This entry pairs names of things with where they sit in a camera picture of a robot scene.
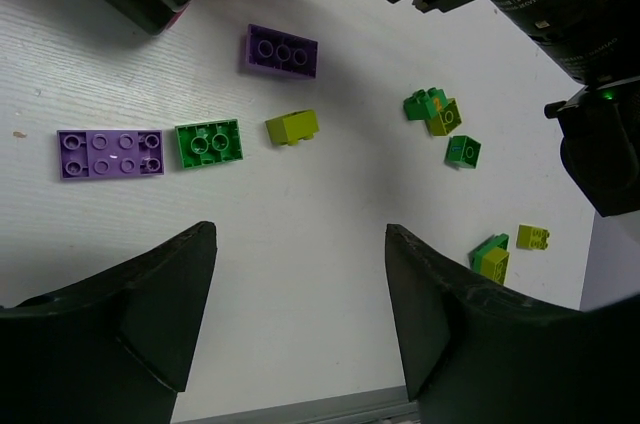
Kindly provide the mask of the purple lego brick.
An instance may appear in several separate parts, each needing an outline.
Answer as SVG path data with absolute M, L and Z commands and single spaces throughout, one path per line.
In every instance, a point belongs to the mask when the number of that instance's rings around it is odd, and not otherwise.
M 319 44 L 315 40 L 249 24 L 245 39 L 245 65 L 278 77 L 315 79 Z

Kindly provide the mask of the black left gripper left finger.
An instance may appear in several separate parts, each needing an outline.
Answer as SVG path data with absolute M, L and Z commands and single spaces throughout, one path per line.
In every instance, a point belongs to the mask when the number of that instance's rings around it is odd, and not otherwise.
M 217 254 L 212 222 L 1 311 L 4 423 L 168 423 Z

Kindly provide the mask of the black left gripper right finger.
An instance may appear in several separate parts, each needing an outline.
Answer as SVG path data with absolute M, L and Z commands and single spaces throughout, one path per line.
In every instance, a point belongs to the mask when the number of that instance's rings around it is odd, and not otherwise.
M 635 423 L 639 299 L 581 312 L 501 286 L 406 228 L 385 267 L 408 398 L 424 423 Z

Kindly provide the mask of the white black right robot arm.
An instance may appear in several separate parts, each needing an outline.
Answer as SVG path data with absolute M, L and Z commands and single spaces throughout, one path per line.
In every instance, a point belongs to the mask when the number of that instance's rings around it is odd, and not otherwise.
M 474 0 L 413 0 L 448 12 Z M 562 163 L 603 217 L 639 208 L 639 0 L 490 0 L 580 85 L 545 115 Z

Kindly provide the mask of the purple lego plate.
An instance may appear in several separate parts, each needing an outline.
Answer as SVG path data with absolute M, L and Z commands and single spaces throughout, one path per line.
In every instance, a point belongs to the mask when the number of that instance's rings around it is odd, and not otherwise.
M 58 130 L 56 137 L 63 181 L 164 174 L 160 130 Z

